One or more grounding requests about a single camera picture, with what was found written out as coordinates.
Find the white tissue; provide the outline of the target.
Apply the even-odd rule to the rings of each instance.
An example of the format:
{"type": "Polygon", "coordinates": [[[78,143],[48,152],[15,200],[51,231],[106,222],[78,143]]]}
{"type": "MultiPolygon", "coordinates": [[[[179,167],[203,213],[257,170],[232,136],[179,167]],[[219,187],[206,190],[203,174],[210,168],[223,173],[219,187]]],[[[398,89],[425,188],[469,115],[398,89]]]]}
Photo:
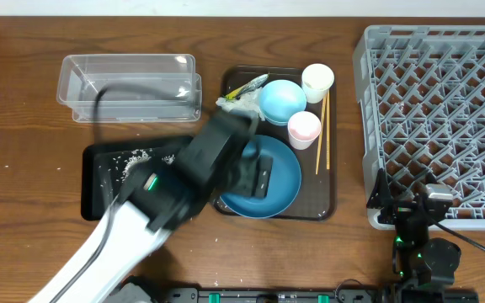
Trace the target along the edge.
{"type": "Polygon", "coordinates": [[[262,88],[258,88],[233,100],[219,97],[216,100],[216,105],[227,113],[238,114],[250,118],[259,117],[261,121],[265,121],[264,114],[259,106],[258,97],[260,96],[261,91],[262,88]]]}

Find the green plastic wrapper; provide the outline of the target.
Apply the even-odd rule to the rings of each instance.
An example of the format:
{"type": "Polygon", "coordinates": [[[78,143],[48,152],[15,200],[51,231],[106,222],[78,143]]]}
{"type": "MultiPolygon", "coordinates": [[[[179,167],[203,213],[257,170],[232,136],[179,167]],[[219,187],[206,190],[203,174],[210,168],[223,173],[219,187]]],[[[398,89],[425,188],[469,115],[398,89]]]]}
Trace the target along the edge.
{"type": "Polygon", "coordinates": [[[224,96],[226,100],[234,100],[240,98],[245,93],[250,93],[258,88],[260,88],[269,78],[268,74],[260,75],[250,82],[244,84],[240,88],[236,88],[235,90],[231,91],[227,95],[224,96]]]}

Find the dark blue plate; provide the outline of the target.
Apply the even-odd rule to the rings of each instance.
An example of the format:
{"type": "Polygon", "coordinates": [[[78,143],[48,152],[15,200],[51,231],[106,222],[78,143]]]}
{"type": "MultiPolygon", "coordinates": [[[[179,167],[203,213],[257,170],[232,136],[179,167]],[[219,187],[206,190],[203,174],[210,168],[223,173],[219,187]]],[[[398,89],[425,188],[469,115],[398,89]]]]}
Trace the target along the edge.
{"type": "Polygon", "coordinates": [[[292,204],[301,188],[302,174],[295,153],[271,136],[256,135],[245,147],[244,156],[255,153],[255,143],[259,144],[261,156],[273,159],[267,195],[260,199],[226,193],[220,196],[220,201],[238,215],[263,219],[278,215],[292,204]]]}

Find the pink plastic cup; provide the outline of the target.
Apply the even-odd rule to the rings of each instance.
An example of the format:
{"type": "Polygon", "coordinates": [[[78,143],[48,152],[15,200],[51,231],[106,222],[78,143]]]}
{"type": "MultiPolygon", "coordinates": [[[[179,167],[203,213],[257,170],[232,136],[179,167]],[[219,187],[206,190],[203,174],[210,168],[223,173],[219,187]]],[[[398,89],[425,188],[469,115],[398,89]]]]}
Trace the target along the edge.
{"type": "Polygon", "coordinates": [[[313,113],[293,114],[287,125],[289,143],[297,150],[307,149],[321,134],[321,120],[313,113]]]}

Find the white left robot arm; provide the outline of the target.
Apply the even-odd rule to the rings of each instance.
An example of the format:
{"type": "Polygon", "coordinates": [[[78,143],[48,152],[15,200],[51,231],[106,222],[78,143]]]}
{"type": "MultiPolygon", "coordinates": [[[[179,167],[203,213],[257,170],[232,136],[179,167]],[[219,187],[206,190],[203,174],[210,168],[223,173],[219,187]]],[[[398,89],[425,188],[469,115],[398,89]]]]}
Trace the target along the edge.
{"type": "Polygon", "coordinates": [[[198,215],[218,191],[245,187],[264,195],[262,173],[272,162],[244,157],[259,117],[215,112],[171,163],[150,158],[133,165],[87,241],[33,302],[101,302],[145,257],[198,215]]]}

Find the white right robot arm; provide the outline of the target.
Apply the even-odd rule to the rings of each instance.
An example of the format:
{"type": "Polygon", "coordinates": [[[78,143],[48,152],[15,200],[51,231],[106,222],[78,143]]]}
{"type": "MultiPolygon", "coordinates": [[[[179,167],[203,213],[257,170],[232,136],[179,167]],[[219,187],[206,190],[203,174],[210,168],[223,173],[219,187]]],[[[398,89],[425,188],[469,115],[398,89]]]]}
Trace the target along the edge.
{"type": "Polygon", "coordinates": [[[366,208],[379,210],[378,217],[395,227],[392,271],[400,280],[378,290],[376,302],[446,303],[461,249],[444,238],[431,238],[429,228],[444,220],[452,200],[451,190],[438,184],[431,173],[411,202],[397,199],[385,170],[378,171],[366,208]]]}

